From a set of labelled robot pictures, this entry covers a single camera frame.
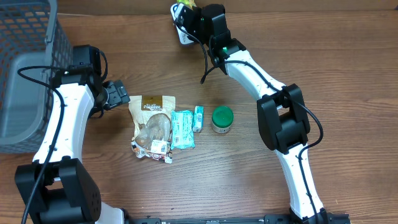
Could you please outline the yellow liquid bottle silver cap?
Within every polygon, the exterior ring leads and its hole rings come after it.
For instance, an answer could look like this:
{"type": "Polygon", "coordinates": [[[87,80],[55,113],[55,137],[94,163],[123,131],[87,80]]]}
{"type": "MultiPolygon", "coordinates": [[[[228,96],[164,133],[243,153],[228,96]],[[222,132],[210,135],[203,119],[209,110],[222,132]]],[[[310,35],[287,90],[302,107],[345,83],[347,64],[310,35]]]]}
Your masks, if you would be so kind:
{"type": "Polygon", "coordinates": [[[194,0],[177,0],[177,3],[179,4],[184,4],[185,6],[193,9],[194,7],[196,7],[197,5],[195,4],[194,0]]]}

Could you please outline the brown snack packet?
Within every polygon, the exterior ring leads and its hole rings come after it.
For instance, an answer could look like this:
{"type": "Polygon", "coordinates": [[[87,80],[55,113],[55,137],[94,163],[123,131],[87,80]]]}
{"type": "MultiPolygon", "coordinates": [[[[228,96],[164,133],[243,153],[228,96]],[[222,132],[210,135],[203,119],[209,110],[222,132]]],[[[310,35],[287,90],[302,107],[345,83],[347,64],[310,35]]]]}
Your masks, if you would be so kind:
{"type": "Polygon", "coordinates": [[[174,96],[136,95],[129,97],[129,112],[134,123],[131,148],[137,158],[172,163],[172,121],[174,96]]]}

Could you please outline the small teal white box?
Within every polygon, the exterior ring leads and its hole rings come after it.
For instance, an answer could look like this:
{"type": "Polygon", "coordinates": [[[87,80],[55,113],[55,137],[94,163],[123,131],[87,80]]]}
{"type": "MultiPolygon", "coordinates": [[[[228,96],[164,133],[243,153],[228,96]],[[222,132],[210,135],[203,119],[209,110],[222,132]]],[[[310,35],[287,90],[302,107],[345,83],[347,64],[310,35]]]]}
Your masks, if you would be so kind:
{"type": "Polygon", "coordinates": [[[203,114],[204,114],[204,107],[196,106],[193,113],[193,126],[192,126],[192,131],[194,133],[199,133],[203,129],[203,114]]]}

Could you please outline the green lid white jar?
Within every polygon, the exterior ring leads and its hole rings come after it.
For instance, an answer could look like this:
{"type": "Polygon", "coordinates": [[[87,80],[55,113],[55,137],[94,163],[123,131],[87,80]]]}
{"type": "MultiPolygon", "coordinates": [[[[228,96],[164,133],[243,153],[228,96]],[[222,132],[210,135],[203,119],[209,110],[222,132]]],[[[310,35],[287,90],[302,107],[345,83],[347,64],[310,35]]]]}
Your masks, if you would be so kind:
{"type": "Polygon", "coordinates": [[[216,133],[224,134],[231,129],[234,114],[230,107],[218,106],[214,109],[211,117],[211,127],[216,133]]]}

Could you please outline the teal tissue pack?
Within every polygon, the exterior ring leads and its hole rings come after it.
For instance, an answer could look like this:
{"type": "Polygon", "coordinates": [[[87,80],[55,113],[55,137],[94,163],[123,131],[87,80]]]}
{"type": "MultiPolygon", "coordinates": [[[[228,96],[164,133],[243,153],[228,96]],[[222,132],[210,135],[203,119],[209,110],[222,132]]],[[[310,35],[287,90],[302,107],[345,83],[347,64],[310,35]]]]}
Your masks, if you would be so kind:
{"type": "Polygon", "coordinates": [[[172,144],[171,149],[194,148],[195,140],[192,131],[193,113],[189,110],[172,111],[172,144]]]}

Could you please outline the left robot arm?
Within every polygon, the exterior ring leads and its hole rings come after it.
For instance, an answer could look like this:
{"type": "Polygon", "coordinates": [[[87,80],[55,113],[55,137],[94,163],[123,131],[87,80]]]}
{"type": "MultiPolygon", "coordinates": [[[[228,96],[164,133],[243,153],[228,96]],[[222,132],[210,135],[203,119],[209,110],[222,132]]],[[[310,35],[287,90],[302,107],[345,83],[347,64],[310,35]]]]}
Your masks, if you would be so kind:
{"type": "Polygon", "coordinates": [[[22,223],[132,223],[128,212],[104,203],[82,164],[86,123],[129,102],[122,81],[107,80],[104,52],[91,45],[73,48],[66,68],[45,84],[53,93],[52,113],[31,164],[18,166],[15,183],[25,203],[22,223]]]}

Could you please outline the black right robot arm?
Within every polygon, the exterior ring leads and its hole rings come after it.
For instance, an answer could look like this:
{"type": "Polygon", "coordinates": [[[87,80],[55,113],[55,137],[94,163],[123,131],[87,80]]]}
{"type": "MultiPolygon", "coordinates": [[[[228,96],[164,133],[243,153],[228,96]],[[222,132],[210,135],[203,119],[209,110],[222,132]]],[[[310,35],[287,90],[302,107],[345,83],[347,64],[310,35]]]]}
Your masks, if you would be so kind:
{"type": "Polygon", "coordinates": [[[198,7],[178,1],[171,7],[180,42],[197,42],[205,61],[235,79],[257,104],[259,134],[277,154],[290,195],[292,223],[327,223],[327,212],[317,195],[308,161],[309,118],[301,89],[272,78],[251,57],[247,48],[231,36],[222,4],[198,7]]]}

